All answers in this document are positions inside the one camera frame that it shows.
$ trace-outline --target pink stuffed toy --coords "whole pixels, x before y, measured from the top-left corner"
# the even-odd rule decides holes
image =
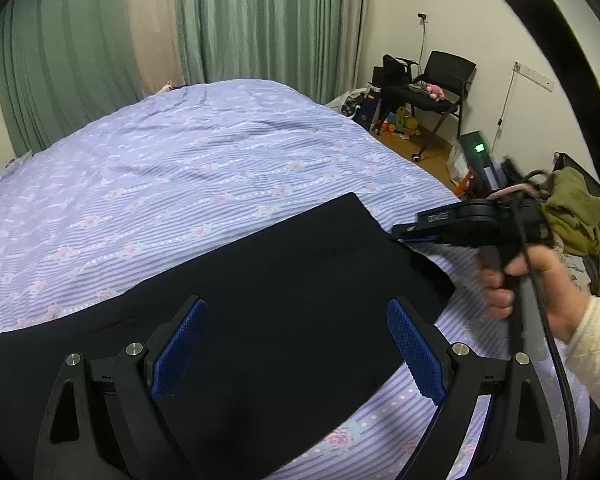
[[[429,92],[429,97],[435,99],[436,102],[445,100],[445,93],[438,85],[427,83],[427,92]]]

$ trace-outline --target chair seat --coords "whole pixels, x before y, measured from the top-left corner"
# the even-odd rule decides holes
[[[421,94],[420,92],[414,92],[413,90],[400,86],[385,86],[382,88],[382,98],[389,99],[397,106],[402,106],[403,103],[414,105],[420,110],[426,112],[435,112],[443,114],[450,109],[450,113],[455,112],[458,109],[458,104],[447,99],[443,101],[435,101],[429,96]]]

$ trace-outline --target green curtain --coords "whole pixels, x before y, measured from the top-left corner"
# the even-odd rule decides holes
[[[176,0],[180,60],[189,83],[274,79],[317,102],[353,80],[358,37],[344,37],[345,10],[364,0]]]
[[[17,155],[141,99],[123,0],[11,0],[0,103]]]

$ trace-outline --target hand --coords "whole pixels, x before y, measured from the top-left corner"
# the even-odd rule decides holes
[[[544,246],[528,248],[531,266],[540,271],[549,326],[555,337],[568,343],[573,337],[589,305],[589,297],[581,292],[569,277],[567,267],[558,255]],[[503,319],[513,310],[514,293],[502,288],[504,275],[492,269],[482,269],[482,282],[486,288],[488,313]],[[522,254],[510,261],[504,269],[509,276],[523,276],[528,272]]]

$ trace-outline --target curtain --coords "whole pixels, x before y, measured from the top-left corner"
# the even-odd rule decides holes
[[[123,0],[11,0],[0,14],[0,103],[17,155],[141,95]]]
[[[183,85],[175,0],[125,1],[144,95],[155,94],[167,81]]]
[[[354,85],[366,1],[176,0],[185,79],[274,79],[328,102]]]

